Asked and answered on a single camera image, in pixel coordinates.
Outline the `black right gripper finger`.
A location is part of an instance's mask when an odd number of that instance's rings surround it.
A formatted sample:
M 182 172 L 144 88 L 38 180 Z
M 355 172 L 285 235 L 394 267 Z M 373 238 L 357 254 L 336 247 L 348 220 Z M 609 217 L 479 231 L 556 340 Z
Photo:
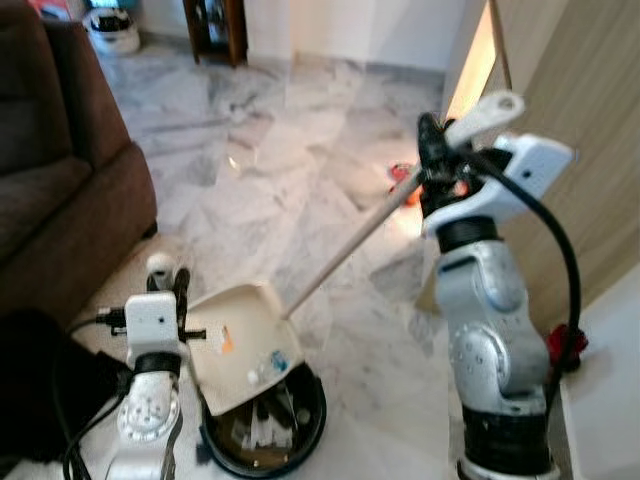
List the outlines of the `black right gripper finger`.
M 417 119 L 419 174 L 416 179 L 425 191 L 444 191 L 453 186 L 449 164 L 452 147 L 445 137 L 445 129 L 452 123 L 452 119 L 442 118 L 433 111 L 425 111 Z

